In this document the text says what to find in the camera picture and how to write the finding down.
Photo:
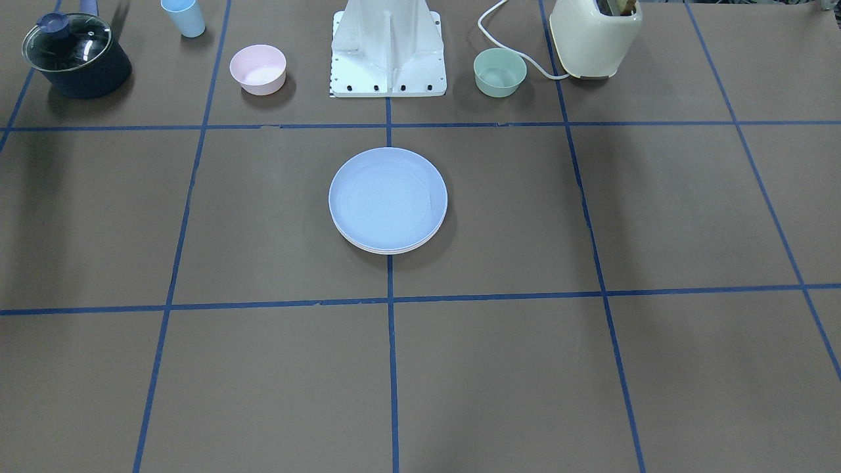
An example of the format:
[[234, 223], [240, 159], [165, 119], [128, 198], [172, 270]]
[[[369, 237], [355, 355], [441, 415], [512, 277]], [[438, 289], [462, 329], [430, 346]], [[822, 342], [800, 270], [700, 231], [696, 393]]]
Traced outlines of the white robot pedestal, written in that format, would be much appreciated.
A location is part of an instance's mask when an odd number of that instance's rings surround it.
[[426, 1], [349, 1], [331, 22], [333, 98], [447, 92], [442, 19]]

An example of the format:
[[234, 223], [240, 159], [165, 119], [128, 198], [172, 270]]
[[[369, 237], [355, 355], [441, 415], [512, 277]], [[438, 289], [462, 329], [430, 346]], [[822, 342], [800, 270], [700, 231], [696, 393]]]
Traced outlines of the pink bowl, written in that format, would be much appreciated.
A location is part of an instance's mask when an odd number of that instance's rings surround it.
[[229, 73], [249, 94], [273, 94], [286, 83], [286, 56], [272, 45], [249, 45], [231, 58]]

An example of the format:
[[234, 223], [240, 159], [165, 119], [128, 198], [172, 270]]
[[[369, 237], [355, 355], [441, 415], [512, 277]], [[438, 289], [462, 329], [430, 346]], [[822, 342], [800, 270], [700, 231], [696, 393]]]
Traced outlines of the dark blue pot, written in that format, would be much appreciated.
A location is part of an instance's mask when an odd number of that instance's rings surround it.
[[[99, 6], [97, 6], [96, 1], [81, 1], [78, 12], [99, 16]], [[108, 48], [105, 54], [95, 62], [90, 62], [87, 66], [76, 71], [42, 72], [37, 69], [36, 71], [50, 81], [58, 93], [67, 98], [96, 99], [113, 93], [128, 80], [132, 72], [132, 65], [124, 49], [118, 43], [117, 35], [111, 24], [109, 26], [114, 34], [114, 42], [111, 48]]]

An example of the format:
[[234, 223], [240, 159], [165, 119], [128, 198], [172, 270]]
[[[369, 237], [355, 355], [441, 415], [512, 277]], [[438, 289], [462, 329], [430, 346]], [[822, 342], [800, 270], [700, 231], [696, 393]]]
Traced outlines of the cream toaster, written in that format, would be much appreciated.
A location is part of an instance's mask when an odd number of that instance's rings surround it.
[[642, 7], [630, 17], [607, 17], [597, 1], [556, 1], [549, 26], [562, 69], [573, 78], [604, 80], [618, 72], [639, 35]]

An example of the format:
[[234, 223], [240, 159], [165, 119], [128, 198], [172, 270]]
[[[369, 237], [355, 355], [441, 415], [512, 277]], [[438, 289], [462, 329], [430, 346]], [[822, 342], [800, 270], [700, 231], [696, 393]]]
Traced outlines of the pink plate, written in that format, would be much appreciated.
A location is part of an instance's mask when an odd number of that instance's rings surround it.
[[352, 246], [355, 246], [356, 248], [359, 248], [363, 251], [370, 252], [370, 254], [396, 255], [407, 254], [408, 252], [420, 248], [421, 246], [429, 242], [430, 239], [433, 239], [433, 237], [436, 236], [436, 233], [438, 233], [438, 231], [442, 227], [444, 219], [442, 219], [432, 230], [430, 230], [430, 232], [427, 235], [417, 237], [417, 239], [412, 240], [410, 245], [398, 246], [397, 248], [379, 248], [378, 246], [369, 246], [363, 244], [362, 242], [360, 242], [360, 240], [356, 240], [352, 238], [348, 233], [346, 233], [345, 230], [343, 230], [343, 228], [341, 228], [336, 221], [333, 221], [333, 223], [336, 227], [336, 230], [339, 231], [339, 233], [344, 237], [346, 242], [349, 242]]

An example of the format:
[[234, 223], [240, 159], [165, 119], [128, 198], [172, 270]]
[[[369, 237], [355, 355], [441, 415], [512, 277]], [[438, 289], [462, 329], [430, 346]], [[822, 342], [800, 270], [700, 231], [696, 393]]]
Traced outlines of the glass pot lid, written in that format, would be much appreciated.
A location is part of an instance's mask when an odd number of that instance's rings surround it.
[[24, 36], [21, 52], [39, 71], [68, 72], [95, 62], [113, 42], [111, 27], [97, 15], [49, 12]]

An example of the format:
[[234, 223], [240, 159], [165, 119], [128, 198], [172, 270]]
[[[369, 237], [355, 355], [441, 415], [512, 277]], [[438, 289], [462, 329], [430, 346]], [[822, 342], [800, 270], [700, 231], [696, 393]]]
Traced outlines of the light blue cup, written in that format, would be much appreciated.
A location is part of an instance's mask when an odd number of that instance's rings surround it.
[[205, 32], [204, 15], [198, 1], [163, 0], [160, 1], [160, 6], [177, 27], [181, 36], [196, 38]]

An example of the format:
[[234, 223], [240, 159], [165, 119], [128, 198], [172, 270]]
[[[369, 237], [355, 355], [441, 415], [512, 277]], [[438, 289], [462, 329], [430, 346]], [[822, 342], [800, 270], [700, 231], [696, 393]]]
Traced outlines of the toast slice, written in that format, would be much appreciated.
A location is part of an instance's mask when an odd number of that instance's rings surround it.
[[598, 0], [597, 8], [607, 17], [630, 17], [637, 12], [636, 0]]

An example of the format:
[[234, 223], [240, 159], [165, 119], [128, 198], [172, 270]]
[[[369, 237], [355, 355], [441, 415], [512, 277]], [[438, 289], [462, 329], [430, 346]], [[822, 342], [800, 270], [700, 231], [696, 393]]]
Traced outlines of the blue plate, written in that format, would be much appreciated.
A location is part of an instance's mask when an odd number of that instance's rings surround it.
[[334, 174], [329, 210], [355, 238], [428, 234], [447, 215], [449, 194], [438, 169], [420, 154], [380, 147], [349, 159]]

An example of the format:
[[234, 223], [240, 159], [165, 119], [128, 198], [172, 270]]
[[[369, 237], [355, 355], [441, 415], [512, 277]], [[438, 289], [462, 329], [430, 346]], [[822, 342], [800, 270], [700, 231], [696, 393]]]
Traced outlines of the cream plate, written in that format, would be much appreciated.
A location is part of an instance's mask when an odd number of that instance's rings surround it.
[[429, 235], [409, 235], [406, 238], [399, 239], [373, 240], [355, 238], [350, 234], [342, 233], [342, 237], [346, 242], [355, 246], [355, 248], [378, 255], [407, 254], [410, 251], [420, 248], [434, 236], [435, 233], [430, 233]]

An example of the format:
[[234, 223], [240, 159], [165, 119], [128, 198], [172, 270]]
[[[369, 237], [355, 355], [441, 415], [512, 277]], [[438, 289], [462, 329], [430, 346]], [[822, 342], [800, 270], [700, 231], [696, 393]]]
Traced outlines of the green bowl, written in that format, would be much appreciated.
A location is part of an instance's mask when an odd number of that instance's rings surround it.
[[490, 98], [507, 98], [528, 75], [525, 60], [516, 52], [503, 48], [481, 51], [472, 63], [475, 85]]

